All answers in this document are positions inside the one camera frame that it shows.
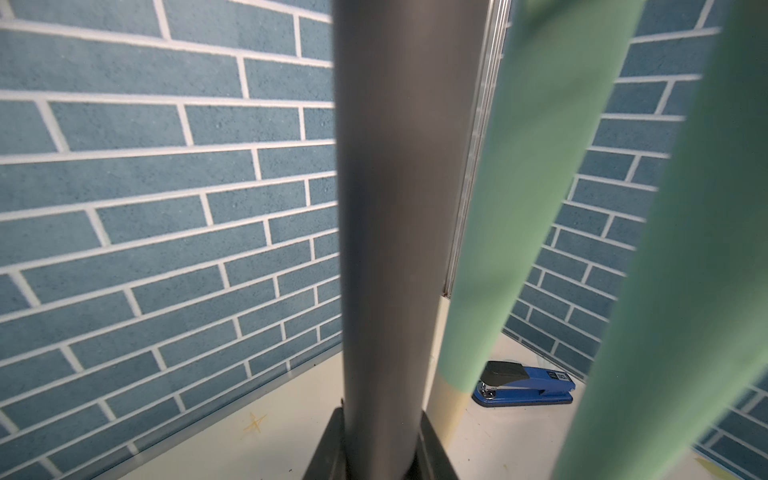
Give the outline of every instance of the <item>yellow star mark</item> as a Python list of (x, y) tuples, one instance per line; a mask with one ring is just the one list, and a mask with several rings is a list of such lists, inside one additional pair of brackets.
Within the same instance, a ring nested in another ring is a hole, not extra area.
[(256, 416), (251, 413), (250, 414), (250, 425), (248, 425), (246, 428), (243, 429), (244, 432), (247, 432), (248, 430), (256, 429), (257, 432), (261, 433), (261, 429), (259, 428), (259, 424), (262, 420), (264, 420), (264, 417), (266, 415), (263, 415), (260, 419), (257, 419)]

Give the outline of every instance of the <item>blue stapler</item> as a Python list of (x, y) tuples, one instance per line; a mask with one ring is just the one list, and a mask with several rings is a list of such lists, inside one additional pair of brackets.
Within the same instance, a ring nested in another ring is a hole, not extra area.
[(472, 398), (484, 407), (559, 405), (574, 401), (568, 392), (575, 388), (566, 372), (491, 361)]

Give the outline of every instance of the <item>gray metal pole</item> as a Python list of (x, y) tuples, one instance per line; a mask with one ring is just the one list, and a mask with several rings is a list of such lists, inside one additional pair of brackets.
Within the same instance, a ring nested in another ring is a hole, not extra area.
[(353, 478), (413, 460), (488, 20), (487, 1), (333, 4)]

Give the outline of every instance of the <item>blue brick wall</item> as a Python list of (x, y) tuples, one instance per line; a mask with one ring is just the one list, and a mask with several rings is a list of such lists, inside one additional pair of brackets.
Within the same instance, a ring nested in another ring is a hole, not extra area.
[[(505, 333), (587, 378), (728, 0), (647, 0), (624, 67)], [(768, 479), (768, 375), (694, 446)]]
[(0, 478), (341, 341), (328, 0), (0, 2)]

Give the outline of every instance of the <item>floor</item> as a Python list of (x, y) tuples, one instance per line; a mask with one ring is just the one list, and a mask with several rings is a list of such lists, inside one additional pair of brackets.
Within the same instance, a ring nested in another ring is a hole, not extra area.
[[(503, 335), (492, 359), (551, 366)], [(574, 403), (568, 406), (484, 409), (470, 402), (448, 448), (459, 478), (547, 480), (583, 391), (577, 381)], [(144, 464), (122, 478), (302, 478), (342, 392), (342, 354), (337, 353), (165, 453), (155, 458), (137, 455), (134, 463)], [(691, 452), (666, 480), (724, 478), (717, 471), (709, 473), (712, 465), (705, 462)], [(104, 478), (115, 478), (114, 473)]]

